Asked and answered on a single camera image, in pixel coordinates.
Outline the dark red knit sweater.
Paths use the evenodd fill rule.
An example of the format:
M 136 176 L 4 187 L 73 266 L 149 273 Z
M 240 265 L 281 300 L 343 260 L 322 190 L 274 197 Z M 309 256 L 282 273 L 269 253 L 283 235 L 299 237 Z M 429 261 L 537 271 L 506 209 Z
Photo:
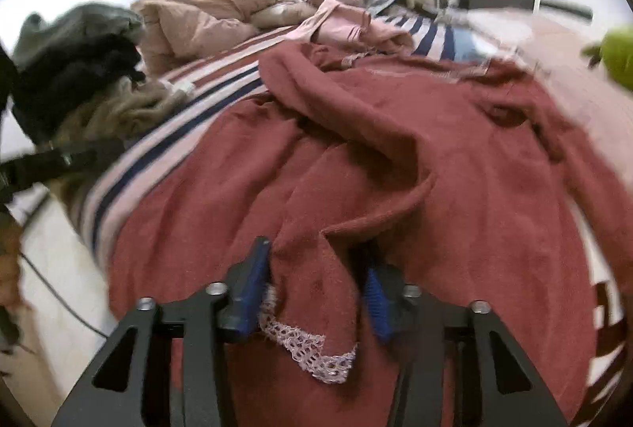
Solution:
M 352 274 L 379 254 L 445 302 L 487 300 L 573 426 L 605 403 L 580 208 L 632 290 L 632 199 L 531 74 L 285 42 L 266 93 L 229 107 L 133 208 L 108 267 L 110 308 L 181 300 L 271 245 L 262 330 L 229 350 L 243 426 L 381 426 L 398 374 Z

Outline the black garment on pile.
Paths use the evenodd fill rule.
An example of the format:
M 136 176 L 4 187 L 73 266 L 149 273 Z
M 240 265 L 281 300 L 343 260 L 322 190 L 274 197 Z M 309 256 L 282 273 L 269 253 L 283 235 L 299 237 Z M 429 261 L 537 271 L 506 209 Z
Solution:
M 136 44 L 121 35 L 48 47 L 18 71 L 11 91 L 14 117 L 32 142 L 46 142 L 69 113 L 119 79 L 145 79 L 139 63 Z

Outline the olive garment on pile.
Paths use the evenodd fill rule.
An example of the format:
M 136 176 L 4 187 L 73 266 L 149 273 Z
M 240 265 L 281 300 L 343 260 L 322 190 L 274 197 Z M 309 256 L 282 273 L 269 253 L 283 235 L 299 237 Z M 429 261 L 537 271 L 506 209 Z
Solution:
M 50 143 L 70 147 L 81 142 L 118 140 L 131 146 L 177 114 L 192 99 L 193 91 L 190 84 L 175 86 L 156 80 L 135 84 L 122 78 L 66 114 Z M 80 208 L 88 192 L 119 158 L 115 155 L 47 185 L 75 230 L 80 228 Z

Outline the grey garment on pile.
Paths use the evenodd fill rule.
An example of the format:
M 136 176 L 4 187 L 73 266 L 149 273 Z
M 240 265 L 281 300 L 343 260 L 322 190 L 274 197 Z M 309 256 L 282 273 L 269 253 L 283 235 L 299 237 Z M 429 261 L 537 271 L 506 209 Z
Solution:
M 23 69 L 51 49 L 81 46 L 108 35 L 121 35 L 139 43 L 145 32 L 137 12 L 104 2 L 86 2 L 46 22 L 38 13 L 27 17 L 11 58 Z

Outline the striped fleece bed blanket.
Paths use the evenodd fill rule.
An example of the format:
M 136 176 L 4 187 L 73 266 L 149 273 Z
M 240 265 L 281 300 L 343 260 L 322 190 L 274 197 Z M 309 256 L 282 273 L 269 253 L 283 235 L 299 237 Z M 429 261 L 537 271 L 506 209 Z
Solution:
M 479 63 L 476 61 L 457 63 L 457 61 L 423 53 L 385 56 L 423 57 L 436 63 L 466 65 L 479 69 L 486 69 L 494 61 L 500 61 L 531 74 L 549 94 L 548 87 L 545 85 L 545 73 L 540 64 L 529 58 L 519 47 L 523 39 L 499 39 L 470 25 L 466 19 L 464 19 L 464 24 L 476 38 L 489 42 L 495 48 L 495 53 Z M 251 51 L 248 54 L 234 52 L 227 55 L 218 68 L 211 69 L 205 79 L 195 84 L 192 99 L 181 111 L 136 141 L 90 189 L 80 208 L 78 233 L 86 241 L 98 266 L 106 274 L 107 280 L 110 257 L 113 255 L 118 235 L 130 218 L 133 208 L 193 153 L 203 135 L 223 112 L 241 100 L 266 93 L 266 86 L 260 73 L 261 59 L 268 51 L 285 42 L 332 47 L 325 44 L 291 41 L 286 39 L 285 35 L 277 35 L 271 38 L 269 46 L 262 51 Z M 337 47 L 332 48 L 353 59 L 383 55 L 374 51 L 352 52 Z M 571 120 L 559 108 L 559 103 L 555 98 L 551 94 L 549 97 L 553 99 L 560 113 Z M 578 207 L 573 207 L 572 216 L 585 250 L 590 281 L 600 297 L 599 304 L 594 309 L 595 334 L 598 337 L 604 337 L 613 333 L 618 323 L 624 323 L 625 326 L 624 335 L 615 350 L 598 353 L 591 359 L 591 377 L 605 377 L 609 367 L 612 366 L 618 367 L 618 374 L 613 377 L 613 385 L 605 403 L 594 415 L 592 421 L 585 426 L 627 426 L 632 421 L 632 290 L 630 293 L 620 290 L 612 267 L 602 253 L 583 211 Z M 369 267 L 381 263 L 396 267 L 376 253 L 352 265 L 352 274 L 359 287 L 360 304 L 368 317 L 369 312 L 363 297 L 364 279 Z M 260 308 L 255 334 L 234 347 L 251 341 L 261 333 L 265 307 L 272 295 L 273 281 L 270 280 Z M 382 343 L 378 338 L 377 340 L 383 348 L 394 353 L 399 374 L 401 350 Z

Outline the pink beige duvet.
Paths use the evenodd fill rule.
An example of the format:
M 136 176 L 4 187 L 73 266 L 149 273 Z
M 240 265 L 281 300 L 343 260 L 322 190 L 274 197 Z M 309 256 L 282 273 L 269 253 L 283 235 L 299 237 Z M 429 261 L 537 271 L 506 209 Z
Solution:
M 150 76 L 296 26 L 316 11 L 302 0 L 136 0 L 132 10 L 144 20 L 140 53 Z

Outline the pink striped front pillow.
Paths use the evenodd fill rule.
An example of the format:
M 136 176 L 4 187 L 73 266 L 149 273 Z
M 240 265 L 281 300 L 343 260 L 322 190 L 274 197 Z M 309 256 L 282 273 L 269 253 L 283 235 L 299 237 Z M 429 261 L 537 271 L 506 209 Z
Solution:
M 580 55 L 588 41 L 575 30 L 544 15 L 518 10 L 511 15 L 531 29 L 531 36 L 519 47 L 540 64 L 549 94 L 631 188 L 632 94 L 612 82 L 604 70 L 588 67 Z

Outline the pink crumpled garment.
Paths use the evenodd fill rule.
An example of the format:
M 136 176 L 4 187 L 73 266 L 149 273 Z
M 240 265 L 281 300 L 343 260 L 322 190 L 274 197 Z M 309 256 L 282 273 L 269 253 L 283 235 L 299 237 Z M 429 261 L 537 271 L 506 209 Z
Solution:
M 338 0 L 324 0 L 312 17 L 285 38 L 352 52 L 411 54 L 415 50 L 413 37 L 407 30 L 374 20 L 366 9 Z

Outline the green avocado plush toy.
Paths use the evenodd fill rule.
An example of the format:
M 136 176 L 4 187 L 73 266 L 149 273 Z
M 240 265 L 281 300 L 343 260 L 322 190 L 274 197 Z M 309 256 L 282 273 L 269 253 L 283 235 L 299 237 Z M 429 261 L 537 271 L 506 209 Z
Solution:
M 602 40 L 588 44 L 580 51 L 588 59 L 588 67 L 602 64 L 607 75 L 617 84 L 632 91 L 633 30 L 631 25 L 609 29 Z

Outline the pink rear pillow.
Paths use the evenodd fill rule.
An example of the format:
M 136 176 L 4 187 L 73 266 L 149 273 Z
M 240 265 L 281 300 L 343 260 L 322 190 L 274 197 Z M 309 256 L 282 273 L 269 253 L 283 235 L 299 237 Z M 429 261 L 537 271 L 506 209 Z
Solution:
M 533 32 L 532 14 L 518 9 L 476 9 L 466 14 L 470 25 L 499 39 L 526 39 Z

